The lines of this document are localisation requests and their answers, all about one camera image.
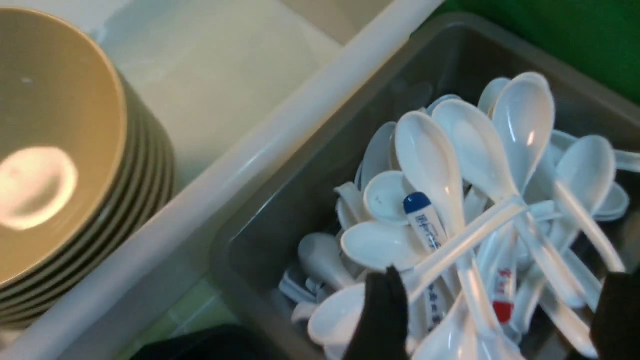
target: red tip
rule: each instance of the red tip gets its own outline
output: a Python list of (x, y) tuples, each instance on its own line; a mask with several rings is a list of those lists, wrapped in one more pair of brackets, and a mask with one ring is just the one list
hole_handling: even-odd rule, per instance
[(511, 319), (511, 314), (513, 312), (513, 304), (510, 302), (502, 302), (502, 301), (494, 301), (493, 302), (493, 310), (495, 314), (498, 316), (498, 321), (501, 324), (508, 323)]

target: spoon bowl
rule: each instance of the spoon bowl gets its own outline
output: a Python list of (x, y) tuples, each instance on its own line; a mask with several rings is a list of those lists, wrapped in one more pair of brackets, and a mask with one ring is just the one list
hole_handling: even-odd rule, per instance
[(480, 95), (480, 100), (478, 100), (478, 109), (489, 115), (495, 101), (498, 99), (498, 95), (500, 95), (502, 89), (507, 86), (510, 81), (511, 79), (509, 78), (495, 78), (491, 80)]
[(369, 181), (381, 172), (391, 170), (388, 162), (389, 141), (396, 128), (395, 122), (387, 122), (373, 135), (362, 160), (360, 188), (364, 189)]
[(391, 265), (409, 270), (429, 255), (411, 227), (373, 221), (347, 230), (340, 245), (353, 262), (377, 271)]
[(393, 225), (409, 225), (404, 199), (414, 190), (401, 171), (386, 171), (374, 177), (364, 190), (364, 205), (376, 220)]

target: olive green bowl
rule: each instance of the olive green bowl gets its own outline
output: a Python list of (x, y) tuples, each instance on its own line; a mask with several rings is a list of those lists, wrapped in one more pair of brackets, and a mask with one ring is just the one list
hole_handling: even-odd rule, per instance
[(77, 169), (71, 198), (48, 221), (21, 231), (0, 225), (1, 290), (63, 252), (98, 217), (121, 169), (129, 119), (118, 72), (82, 31), (33, 10), (0, 8), (0, 34), (0, 161), (55, 147)]

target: pile of spoons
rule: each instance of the pile of spoons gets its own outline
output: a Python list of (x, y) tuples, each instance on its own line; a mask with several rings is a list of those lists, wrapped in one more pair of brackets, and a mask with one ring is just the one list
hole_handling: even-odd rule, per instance
[(602, 283), (571, 245), (582, 231), (610, 271), (625, 271), (596, 221), (626, 213), (616, 170), (640, 172), (640, 154), (556, 130), (555, 117), (547, 80), (527, 72), (491, 81), (477, 106), (449, 94), (382, 125), (356, 179), (335, 189), (340, 233), (300, 243), (307, 282), (331, 290), (300, 302), (292, 320), (308, 321), (311, 340), (340, 358), (366, 274), (394, 266), (412, 359), (522, 359), (538, 305), (597, 357), (576, 310), (595, 311)]

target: white plastic tub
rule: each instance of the white plastic tub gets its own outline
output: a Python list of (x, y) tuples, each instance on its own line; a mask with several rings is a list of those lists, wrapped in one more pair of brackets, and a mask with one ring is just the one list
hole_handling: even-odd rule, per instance
[[(287, 76), (291, 71), (301, 69), (300, 80), (279, 86), (273, 82), (284, 77), (268, 78), (273, 74), (266, 74), (266, 70), (236, 64), (239, 57), (232, 52), (238, 48), (228, 46), (212, 51), (211, 47), (202, 47), (205, 42), (211, 42), (214, 48), (229, 45), (228, 41), (234, 37), (237, 41), (254, 40), (253, 36), (243, 37), (249, 33), (242, 31), (256, 26), (255, 21), (248, 20), (249, 15), (271, 9), (265, 8), (265, 0), (193, 0), (181, 1), (180, 5), (170, 0), (118, 0), (109, 4), (104, 0), (65, 0), (63, 3), (62, 7), (68, 8), (57, 8), (46, 0), (0, 0), (3, 5), (22, 4), (52, 12), (91, 31), (168, 128), (177, 148), (182, 180), (188, 183), (197, 178), (5, 349), (0, 354), (2, 359), (106, 359), (115, 355), (122, 345), (164, 313), (201, 278), (209, 265), (211, 240), (220, 225), (385, 63), (441, 0), (395, 0), (319, 71), (316, 70), (321, 68), (322, 62), (332, 57), (330, 42), (310, 46), (322, 42), (311, 40), (317, 36), (313, 31), (297, 31), (300, 28), (296, 28), (295, 22), (282, 22), (281, 17), (270, 18), (277, 27), (274, 30), (266, 20), (262, 25), (281, 35), (264, 37), (264, 28), (256, 29), (254, 31), (262, 38), (252, 46), (262, 47), (267, 53), (276, 47), (281, 49), (280, 54), (292, 41), (300, 46), (310, 46), (293, 52), (281, 68)], [(245, 17), (243, 13), (234, 13), (241, 11), (238, 6), (243, 5), (246, 6)], [(86, 20), (83, 16), (94, 9), (100, 11), (100, 16)], [(218, 28), (217, 18), (213, 17), (218, 12), (226, 19), (236, 16), (234, 19), (237, 20), (226, 26), (228, 29), (240, 25), (237, 33), (223, 34), (226, 29), (223, 25)], [(279, 42), (282, 36), (295, 38), (287, 38), (285, 44)], [(300, 51), (306, 51), (308, 56), (301, 58)], [(158, 61), (168, 62), (156, 66)], [(213, 72), (214, 67), (209, 64), (214, 61), (227, 61), (230, 67), (240, 66), (239, 70), (248, 72), (247, 78), (222, 88), (220, 91), (228, 93), (215, 97), (210, 93), (211, 87), (219, 86), (219, 81), (228, 81), (225, 77), (228, 73)], [(152, 69), (170, 71), (154, 72)], [(284, 100), (312, 74), (271, 115), (260, 115), (260, 112), (268, 112), (273, 102)], [(162, 80), (168, 76), (174, 77), (171, 84), (175, 88), (159, 86), (167, 84)], [(255, 86), (247, 87), (245, 83)], [(265, 86), (258, 89), (259, 95), (273, 98), (265, 103), (244, 100), (249, 102), (243, 103), (249, 110), (258, 108), (256, 117), (259, 119), (247, 120), (239, 129), (236, 127), (241, 116), (233, 112), (238, 107), (231, 106), (229, 109), (232, 110), (224, 112), (218, 111), (220, 107), (216, 106), (198, 109), (190, 106), (194, 99), (204, 106), (222, 95), (246, 94), (260, 84)], [(185, 105), (177, 106), (180, 101)], [(229, 142), (236, 142), (250, 128), (246, 136), (226, 151), (231, 145)], [(211, 217), (217, 217), (218, 221), (207, 223), (207, 231), (196, 232)]]

